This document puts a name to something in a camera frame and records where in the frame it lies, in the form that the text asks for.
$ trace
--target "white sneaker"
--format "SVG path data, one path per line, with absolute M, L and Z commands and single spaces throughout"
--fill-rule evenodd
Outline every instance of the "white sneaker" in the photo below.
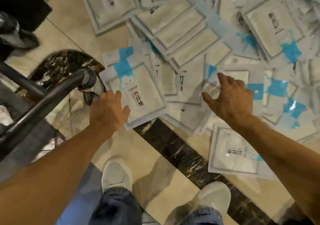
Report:
M 102 190 L 121 186 L 132 191 L 132 172 L 120 156 L 110 158 L 103 168 L 101 179 Z
M 197 205 L 210 206 L 220 212 L 227 212 L 231 201 L 231 192 L 224 183 L 216 181 L 200 190 L 197 199 Z

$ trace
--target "jeans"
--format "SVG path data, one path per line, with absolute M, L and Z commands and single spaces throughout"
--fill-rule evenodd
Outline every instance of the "jeans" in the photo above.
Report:
M 123 187 L 106 189 L 89 225 L 141 225 L 142 209 L 133 194 Z M 223 225 L 219 211 L 200 206 L 189 213 L 181 225 Z

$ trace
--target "hand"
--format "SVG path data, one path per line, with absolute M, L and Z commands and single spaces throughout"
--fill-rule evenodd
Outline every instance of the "hand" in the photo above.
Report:
M 212 99 L 208 93 L 203 92 L 203 100 L 219 118 L 237 131 L 252 116 L 254 94 L 245 88 L 241 80 L 223 73 L 218 73 L 218 79 L 221 85 L 218 99 Z
M 128 105 L 122 110 L 121 98 L 121 91 L 114 95 L 113 91 L 109 90 L 101 93 L 100 99 L 94 99 L 90 107 L 90 125 L 102 126 L 111 135 L 120 130 L 130 114 Z

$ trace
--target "marble floor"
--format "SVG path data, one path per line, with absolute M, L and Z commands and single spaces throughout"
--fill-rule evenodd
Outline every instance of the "marble floor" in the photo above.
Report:
M 24 76 L 43 81 L 46 88 L 83 64 L 101 70 L 101 54 L 127 47 L 127 39 L 132 38 L 125 24 L 96 37 L 83 0 L 46 2 L 53 11 L 35 31 L 41 46 L 23 57 L 11 57 L 6 62 Z M 84 57 L 72 70 L 66 69 L 54 75 L 50 74 L 52 67 L 47 67 L 48 55 L 52 56 L 54 52 L 58 52 L 55 56 L 70 59 L 84 52 L 93 59 Z M 47 79 L 53 75 L 54 80 Z M 24 95 L 8 79 L 2 77 L 1 81 Z M 47 121 L 68 139 L 89 124 L 88 110 L 82 93 L 75 89 L 47 116 Z M 292 208 L 292 197 L 276 179 L 208 173 L 209 143 L 210 137 L 206 134 L 190 137 L 156 119 L 134 130 L 126 132 L 121 129 L 114 134 L 97 151 L 91 168 L 95 178 L 99 179 L 99 171 L 108 158 L 123 156 L 133 171 L 134 191 L 139 203 L 160 224 L 175 224 L 175 214 L 188 206 L 200 189 L 215 180 L 226 183 L 232 193 L 228 213 L 223 214 L 225 225 L 281 224 L 287 217 L 299 216 L 299 211 Z M 319 141 L 308 146 L 320 152 Z M 92 192 L 92 196 L 97 199 L 98 194 Z

